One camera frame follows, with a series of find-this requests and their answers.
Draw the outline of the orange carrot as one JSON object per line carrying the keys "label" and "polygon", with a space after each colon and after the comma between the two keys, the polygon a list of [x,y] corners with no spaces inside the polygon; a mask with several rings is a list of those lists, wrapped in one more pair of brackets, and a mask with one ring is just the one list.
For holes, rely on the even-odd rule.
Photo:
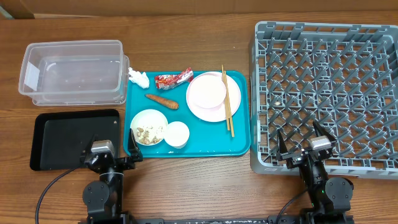
{"label": "orange carrot", "polygon": [[161,96],[157,96],[157,95],[153,95],[153,94],[145,94],[145,97],[155,101],[171,110],[177,110],[179,109],[179,104],[176,101],[167,99],[167,98],[163,98]]}

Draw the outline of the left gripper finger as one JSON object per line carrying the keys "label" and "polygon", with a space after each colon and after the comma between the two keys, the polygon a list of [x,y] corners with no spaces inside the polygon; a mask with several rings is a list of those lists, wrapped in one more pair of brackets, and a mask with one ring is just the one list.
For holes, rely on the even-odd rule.
{"label": "left gripper finger", "polygon": [[142,152],[137,145],[137,142],[134,137],[134,131],[132,129],[129,130],[129,139],[127,144],[127,149],[130,154],[130,158],[133,162],[142,162],[143,156]]}
{"label": "left gripper finger", "polygon": [[88,141],[88,144],[85,146],[85,148],[82,150],[81,155],[82,156],[87,156],[88,154],[91,153],[91,148],[93,146],[93,143],[97,140],[98,136],[94,134],[92,138]]}

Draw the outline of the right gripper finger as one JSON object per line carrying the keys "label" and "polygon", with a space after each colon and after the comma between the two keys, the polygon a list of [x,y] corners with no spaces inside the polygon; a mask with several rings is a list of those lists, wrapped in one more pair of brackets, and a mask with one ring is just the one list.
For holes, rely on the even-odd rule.
{"label": "right gripper finger", "polygon": [[287,154],[288,150],[287,147],[285,145],[284,139],[282,137],[282,133],[281,131],[278,129],[277,130],[277,155],[281,156],[284,154]]}
{"label": "right gripper finger", "polygon": [[313,122],[313,128],[317,137],[325,136],[331,143],[336,142],[336,138],[331,135],[318,121]]}

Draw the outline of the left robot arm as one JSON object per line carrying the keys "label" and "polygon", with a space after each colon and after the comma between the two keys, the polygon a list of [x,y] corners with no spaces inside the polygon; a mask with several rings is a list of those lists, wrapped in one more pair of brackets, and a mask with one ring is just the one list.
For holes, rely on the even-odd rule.
{"label": "left robot arm", "polygon": [[80,163],[99,175],[83,190],[82,199],[87,207],[87,223],[137,223],[129,211],[123,210],[124,171],[135,168],[143,161],[142,152],[132,131],[129,132],[129,157],[114,156],[110,140],[99,141],[94,135],[80,156]]}

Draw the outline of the white tissue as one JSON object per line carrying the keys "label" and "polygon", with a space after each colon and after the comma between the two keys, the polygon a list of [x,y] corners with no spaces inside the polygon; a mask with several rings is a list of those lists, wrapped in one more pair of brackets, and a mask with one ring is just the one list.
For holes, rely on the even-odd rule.
{"label": "white tissue", "polygon": [[128,68],[129,80],[132,83],[137,84],[143,89],[147,89],[150,86],[150,81],[146,72],[138,72],[133,70],[131,67]]}

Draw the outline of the white bowl with food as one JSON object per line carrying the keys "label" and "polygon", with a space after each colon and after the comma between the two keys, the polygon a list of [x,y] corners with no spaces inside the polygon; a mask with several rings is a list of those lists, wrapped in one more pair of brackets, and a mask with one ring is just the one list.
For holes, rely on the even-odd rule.
{"label": "white bowl with food", "polygon": [[168,125],[168,121],[163,113],[161,113],[158,110],[148,109],[148,110],[143,110],[143,111],[139,112],[138,114],[135,115],[135,117],[133,117],[131,124],[130,124],[130,129],[132,129],[134,131],[135,140],[137,143],[139,143],[138,138],[136,136],[136,128],[143,127],[143,126],[162,126],[164,128],[164,133],[165,133],[165,129],[166,129],[167,125]]}

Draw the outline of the red snack wrapper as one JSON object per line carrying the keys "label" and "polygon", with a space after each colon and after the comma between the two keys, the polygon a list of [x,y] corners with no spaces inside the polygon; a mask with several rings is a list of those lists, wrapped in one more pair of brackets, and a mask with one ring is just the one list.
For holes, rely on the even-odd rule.
{"label": "red snack wrapper", "polygon": [[170,90],[184,82],[193,80],[193,71],[189,67],[177,75],[158,75],[155,77],[155,86],[160,90]]}

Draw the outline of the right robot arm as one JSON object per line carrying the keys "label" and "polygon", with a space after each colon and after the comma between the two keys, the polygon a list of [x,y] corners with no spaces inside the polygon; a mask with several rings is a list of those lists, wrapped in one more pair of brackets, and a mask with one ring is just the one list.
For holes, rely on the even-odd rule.
{"label": "right robot arm", "polygon": [[[318,122],[313,122],[316,134],[309,140],[309,146],[300,152],[289,152],[280,131],[277,132],[278,161],[285,161],[288,169],[298,168],[305,190],[280,210],[274,223],[353,223],[353,217],[346,216],[351,209],[350,201],[354,185],[344,177],[329,178],[323,161],[333,157],[336,138]],[[312,206],[301,209],[297,216],[284,215],[285,209],[303,194],[308,194]]]}

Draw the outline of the rice and peanut shells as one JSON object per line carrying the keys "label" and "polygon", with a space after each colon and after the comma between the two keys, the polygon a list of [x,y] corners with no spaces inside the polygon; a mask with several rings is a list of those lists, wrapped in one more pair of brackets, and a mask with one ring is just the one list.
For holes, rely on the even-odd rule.
{"label": "rice and peanut shells", "polygon": [[162,126],[143,126],[136,128],[138,142],[143,145],[153,145],[161,142],[164,138],[164,128]]}

